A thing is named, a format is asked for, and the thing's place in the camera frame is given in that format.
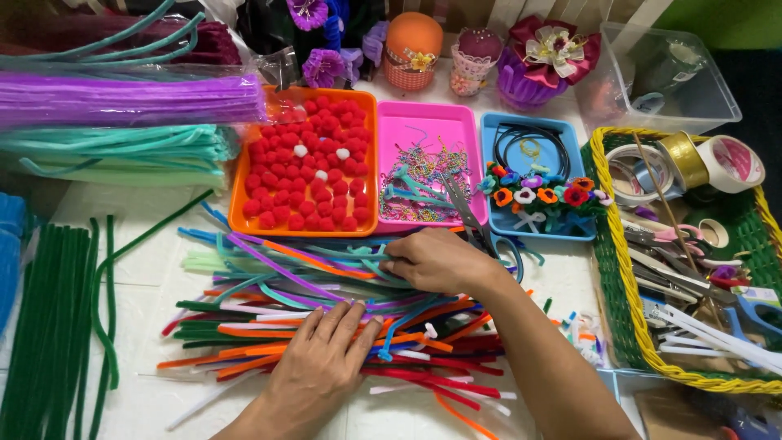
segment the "wicker basket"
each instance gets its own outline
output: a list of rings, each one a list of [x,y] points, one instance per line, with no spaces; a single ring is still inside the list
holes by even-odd
[[[611,197],[614,190],[608,173],[605,153],[618,146],[634,143],[637,133],[641,143],[654,146],[655,141],[669,133],[636,128],[599,128],[590,143],[581,149],[586,174]],[[707,138],[693,136],[696,143]],[[782,231],[769,213],[760,186],[752,191],[725,197],[720,203],[731,204],[739,214],[738,235],[743,251],[752,254],[747,267],[752,271],[752,284],[782,292]],[[604,295],[606,320],[612,333],[614,355],[619,362],[642,370],[656,371],[677,382],[708,391],[725,393],[782,393],[782,380],[777,375],[733,377],[726,373],[684,371],[660,359],[649,336],[641,310],[638,286],[633,276],[627,242],[624,239],[619,209],[612,205],[608,216],[597,220],[594,253],[600,270],[600,285]]]

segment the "wooden stick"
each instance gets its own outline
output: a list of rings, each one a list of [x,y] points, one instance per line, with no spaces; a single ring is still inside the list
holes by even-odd
[[[695,272],[697,272],[698,268],[695,266],[695,260],[692,259],[690,250],[687,249],[687,244],[684,242],[682,233],[679,230],[679,225],[676,223],[676,218],[673,217],[673,211],[671,211],[671,207],[668,206],[668,201],[665,200],[665,194],[662,193],[662,189],[660,189],[660,185],[657,183],[657,178],[655,177],[655,173],[651,170],[651,165],[649,164],[649,161],[646,159],[646,153],[644,152],[644,149],[640,145],[640,139],[638,139],[638,134],[633,133],[633,138],[635,139],[636,145],[638,146],[638,152],[640,153],[641,159],[644,160],[644,165],[646,165],[646,169],[647,171],[649,171],[649,178],[651,179],[651,182],[655,184],[655,190],[657,191],[657,195],[660,197],[662,206],[665,207],[666,214],[668,214],[668,220],[671,221],[671,225],[673,225],[673,230],[676,232],[676,237],[678,237],[679,239],[679,246],[681,246],[682,250],[684,250],[684,254],[687,256],[687,261],[690,262],[690,267]]]

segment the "hand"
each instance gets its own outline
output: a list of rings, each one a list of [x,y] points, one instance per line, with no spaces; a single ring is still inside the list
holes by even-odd
[[[499,262],[442,228],[423,229],[392,241],[386,253],[395,258],[381,261],[380,269],[429,292],[475,297],[491,283],[510,277]]]
[[[213,440],[314,438],[361,385],[359,370],[382,327],[376,316],[351,344],[364,312],[363,301],[312,311],[261,395]]]

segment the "blue tray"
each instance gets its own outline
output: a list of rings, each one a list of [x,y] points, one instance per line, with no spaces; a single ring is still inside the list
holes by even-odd
[[[526,117],[516,114],[505,114],[497,112],[486,112],[481,117],[481,144],[483,159],[485,162],[492,161],[494,157],[494,132],[497,130],[497,126],[501,123],[509,124],[527,124],[541,128],[555,128],[562,132],[561,140],[565,144],[565,150],[568,153],[570,159],[570,177],[580,177],[586,175],[584,171],[584,163],[581,160],[581,153],[579,152],[579,143],[576,140],[576,130],[572,125],[565,121],[558,121],[556,119],[543,119],[540,117]],[[557,150],[551,141],[546,139],[538,139],[540,142],[540,164],[551,168],[552,172],[557,172],[559,169],[559,158]],[[521,150],[513,149],[508,152],[508,165],[513,168],[513,171],[524,175],[532,168],[523,160]],[[489,225],[491,229],[500,235],[505,236],[532,236],[536,238],[551,238],[556,240],[573,240],[573,241],[591,241],[594,240],[595,235],[589,236],[567,236],[557,234],[546,233],[528,233],[517,229],[513,229],[513,225],[518,223],[518,217],[513,215],[510,209],[499,209],[493,203],[492,200],[488,200],[489,205]]]

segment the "pink tray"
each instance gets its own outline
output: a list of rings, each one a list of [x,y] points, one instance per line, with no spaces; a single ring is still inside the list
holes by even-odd
[[[391,172],[396,163],[398,154],[394,143],[407,149],[412,142],[421,140],[422,134],[418,130],[405,125],[425,130],[429,138],[423,143],[431,143],[432,146],[427,148],[427,151],[433,153],[443,148],[437,140],[438,135],[449,147],[456,141],[462,141],[467,151],[467,166],[472,171],[472,175],[467,176],[470,187],[475,188],[475,184],[483,179],[483,155],[475,130],[475,117],[469,107],[381,101],[378,103],[378,191],[382,183],[380,175]],[[485,197],[474,196],[470,209],[481,224],[488,222],[489,212]],[[379,217],[374,233],[397,233],[422,225],[453,227],[461,225],[461,222],[410,222]]]

